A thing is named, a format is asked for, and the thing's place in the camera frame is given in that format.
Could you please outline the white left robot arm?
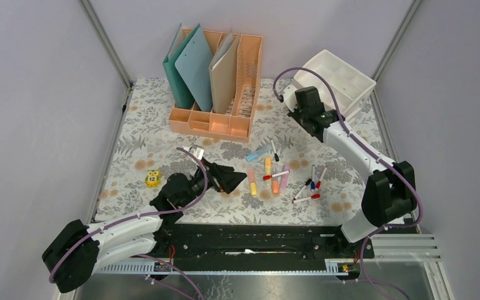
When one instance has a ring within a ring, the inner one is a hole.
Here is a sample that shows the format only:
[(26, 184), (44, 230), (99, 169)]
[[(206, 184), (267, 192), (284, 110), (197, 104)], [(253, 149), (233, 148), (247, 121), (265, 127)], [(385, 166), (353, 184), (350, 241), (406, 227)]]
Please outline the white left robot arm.
[(161, 234), (186, 208), (200, 201), (209, 189), (231, 193), (247, 176), (202, 159), (192, 176), (170, 175), (157, 196), (138, 212), (97, 223), (69, 222), (42, 254), (50, 283), (60, 293), (68, 293), (109, 264), (138, 254), (163, 256), (169, 241)]

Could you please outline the light blue folder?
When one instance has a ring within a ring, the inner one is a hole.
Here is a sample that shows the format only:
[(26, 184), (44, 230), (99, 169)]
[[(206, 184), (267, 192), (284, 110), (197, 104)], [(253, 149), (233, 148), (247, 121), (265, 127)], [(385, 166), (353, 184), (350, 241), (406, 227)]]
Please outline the light blue folder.
[(189, 109), (196, 103), (201, 111), (213, 108), (209, 66), (213, 54), (200, 25), (196, 26), (182, 42), (174, 62), (180, 79), (176, 106)]

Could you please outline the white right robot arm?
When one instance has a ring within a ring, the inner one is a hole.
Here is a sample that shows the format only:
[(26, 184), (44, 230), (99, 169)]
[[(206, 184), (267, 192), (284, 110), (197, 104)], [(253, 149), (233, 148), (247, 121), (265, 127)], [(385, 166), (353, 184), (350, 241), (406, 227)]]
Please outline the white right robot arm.
[(418, 206), (414, 169), (406, 161), (395, 162), (353, 131), (337, 110), (327, 110), (314, 86), (286, 87), (282, 98), (288, 115), (307, 133), (340, 154), (366, 184), (361, 208), (343, 223), (333, 241), (336, 254), (348, 258), (358, 250), (358, 241), (381, 226), (411, 213)]

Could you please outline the white plastic drawer unit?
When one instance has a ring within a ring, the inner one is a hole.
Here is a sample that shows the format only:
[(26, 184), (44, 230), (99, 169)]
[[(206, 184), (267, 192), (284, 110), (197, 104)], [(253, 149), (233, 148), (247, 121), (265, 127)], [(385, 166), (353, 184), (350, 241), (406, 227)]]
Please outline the white plastic drawer unit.
[[(362, 108), (371, 95), (376, 81), (326, 49), (312, 57), (303, 67), (314, 71), (328, 82), (334, 92), (340, 112), (346, 122), (353, 125), (361, 116)], [(291, 84), (297, 90), (314, 86), (319, 92), (325, 110), (335, 108), (327, 87), (315, 75), (306, 71), (298, 71)]]

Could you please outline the green folder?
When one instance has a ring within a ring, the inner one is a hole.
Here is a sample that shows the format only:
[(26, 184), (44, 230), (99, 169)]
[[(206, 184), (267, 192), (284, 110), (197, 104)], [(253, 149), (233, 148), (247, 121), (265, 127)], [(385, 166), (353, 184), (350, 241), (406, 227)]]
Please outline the green folder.
[(188, 44), (188, 41), (194, 36), (195, 32), (201, 27), (198, 24), (188, 36), (184, 35), (183, 24), (177, 29), (176, 35), (170, 45), (168, 54), (164, 58), (162, 65), (174, 97), (176, 107), (181, 109), (190, 109), (194, 104), (194, 97), (190, 93), (187, 85), (178, 72), (175, 62), (181, 55), (181, 52)]

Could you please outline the tan kraft folder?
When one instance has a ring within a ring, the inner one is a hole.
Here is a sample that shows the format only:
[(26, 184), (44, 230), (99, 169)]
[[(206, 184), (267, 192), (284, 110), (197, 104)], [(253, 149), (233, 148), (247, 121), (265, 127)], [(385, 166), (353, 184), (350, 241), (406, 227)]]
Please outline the tan kraft folder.
[(225, 114), (234, 99), (240, 39), (232, 30), (225, 34), (209, 65), (214, 113)]

